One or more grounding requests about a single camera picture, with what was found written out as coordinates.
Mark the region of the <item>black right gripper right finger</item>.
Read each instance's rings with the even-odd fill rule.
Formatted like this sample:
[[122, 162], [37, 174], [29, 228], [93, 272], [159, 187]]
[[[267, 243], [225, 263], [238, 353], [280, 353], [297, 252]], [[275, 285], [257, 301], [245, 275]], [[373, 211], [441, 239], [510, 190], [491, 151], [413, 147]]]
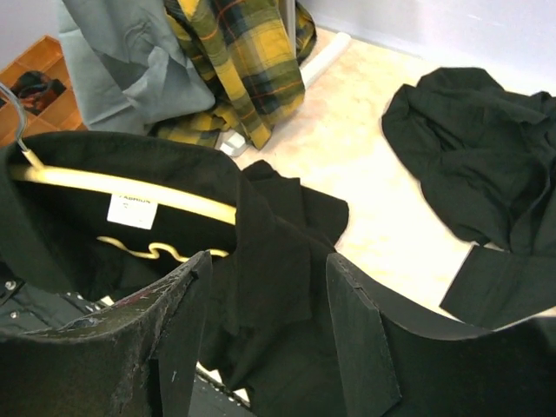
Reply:
[[555, 320], [487, 330], [429, 310], [342, 255], [326, 266], [351, 416], [552, 416]]

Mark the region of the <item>yellow hanger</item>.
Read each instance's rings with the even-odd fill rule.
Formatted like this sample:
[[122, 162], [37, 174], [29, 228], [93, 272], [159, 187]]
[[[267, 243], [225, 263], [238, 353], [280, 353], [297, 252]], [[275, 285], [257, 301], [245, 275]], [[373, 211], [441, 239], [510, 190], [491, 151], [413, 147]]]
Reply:
[[152, 224], [156, 217], [157, 207], [160, 205], [235, 225], [236, 209], [234, 207], [200, 195], [120, 176], [43, 164], [23, 141], [23, 132], [27, 125], [27, 116], [23, 105], [7, 86], [2, 85], [1, 92], [17, 111], [18, 125], [15, 142], [29, 163], [27, 166], [10, 167], [10, 176], [14, 180], [110, 195], [107, 219], [111, 222], [121, 220], [131, 227], [144, 228]]

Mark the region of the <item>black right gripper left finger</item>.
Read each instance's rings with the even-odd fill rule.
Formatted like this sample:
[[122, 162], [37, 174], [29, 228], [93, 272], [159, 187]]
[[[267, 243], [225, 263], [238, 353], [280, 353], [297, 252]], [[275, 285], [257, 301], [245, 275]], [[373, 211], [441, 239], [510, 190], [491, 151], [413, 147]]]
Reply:
[[3, 416], [185, 416], [210, 292], [200, 252], [59, 329], [1, 333]]

